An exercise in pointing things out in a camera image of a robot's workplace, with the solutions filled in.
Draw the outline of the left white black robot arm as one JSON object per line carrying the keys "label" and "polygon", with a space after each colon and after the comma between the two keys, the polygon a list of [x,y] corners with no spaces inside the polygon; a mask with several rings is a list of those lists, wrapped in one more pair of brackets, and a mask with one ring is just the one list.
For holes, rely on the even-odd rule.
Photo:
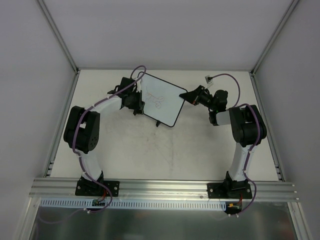
{"label": "left white black robot arm", "polygon": [[123,108],[132,110],[134,115],[142,115],[144,106],[139,80],[123,77],[105,98],[87,108],[77,105],[71,108],[63,140],[78,157],[81,178],[88,181],[87,189],[93,195],[101,194],[105,188],[103,170],[94,153],[99,142],[101,119]]}

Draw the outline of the white whiteboard black frame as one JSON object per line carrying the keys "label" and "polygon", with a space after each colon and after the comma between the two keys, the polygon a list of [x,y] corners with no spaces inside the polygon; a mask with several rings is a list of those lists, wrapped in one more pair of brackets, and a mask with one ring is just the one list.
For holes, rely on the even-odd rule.
{"label": "white whiteboard black frame", "polygon": [[185,100],[186,89],[148,73],[142,75],[140,89],[144,102],[143,114],[170,128],[174,127]]}

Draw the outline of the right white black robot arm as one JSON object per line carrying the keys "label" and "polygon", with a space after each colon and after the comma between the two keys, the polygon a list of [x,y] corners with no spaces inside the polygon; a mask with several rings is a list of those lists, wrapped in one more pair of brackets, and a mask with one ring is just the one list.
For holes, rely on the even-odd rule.
{"label": "right white black robot arm", "polygon": [[223,182],[207,184],[208,198],[252,199],[248,169],[255,149],[267,136],[267,128],[257,106],[246,103],[227,109],[226,90],[217,90],[212,95],[201,85],[179,96],[194,106],[201,104],[207,107],[210,123],[213,126],[229,125],[236,142],[232,164]]}

